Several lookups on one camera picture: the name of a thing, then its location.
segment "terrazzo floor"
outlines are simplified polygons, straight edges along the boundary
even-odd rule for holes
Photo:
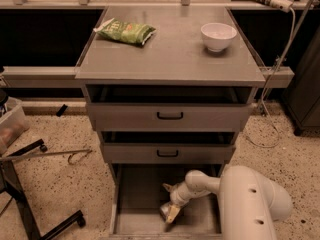
[[[278,103],[267,104],[272,121],[253,113],[244,133],[239,135],[231,165],[246,165],[285,187],[294,210],[284,222],[276,222],[279,240],[309,240],[320,237],[320,132],[293,134],[293,124]],[[15,141],[4,156],[42,138],[50,152],[91,148],[88,155],[69,155],[15,161],[25,194],[32,207],[41,234],[51,230],[68,216],[81,210],[86,226],[72,225],[55,239],[107,239],[114,184],[103,162],[99,140],[86,115],[28,115],[30,129]],[[10,199],[0,195],[0,210]],[[0,217],[0,239],[27,239],[13,201]]]

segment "plastic container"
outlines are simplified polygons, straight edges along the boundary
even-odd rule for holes
[[[0,155],[26,130],[29,123],[22,109],[21,100],[9,97],[7,112],[0,117]]]

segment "white bowl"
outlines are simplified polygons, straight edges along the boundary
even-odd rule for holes
[[[226,49],[237,35],[237,30],[223,23],[208,23],[201,27],[204,45],[213,52]]]

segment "snack packet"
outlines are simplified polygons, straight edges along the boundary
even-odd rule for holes
[[[121,22],[115,18],[93,29],[99,35],[114,41],[128,44],[144,45],[148,38],[156,31],[147,24]]]

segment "table top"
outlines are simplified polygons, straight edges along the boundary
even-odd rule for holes
[[[225,7],[213,5],[111,5],[102,22],[116,18],[157,29],[143,47],[95,35],[77,79],[186,85],[262,87],[265,79],[238,33],[220,53],[203,44],[200,28],[209,22],[235,26]]]

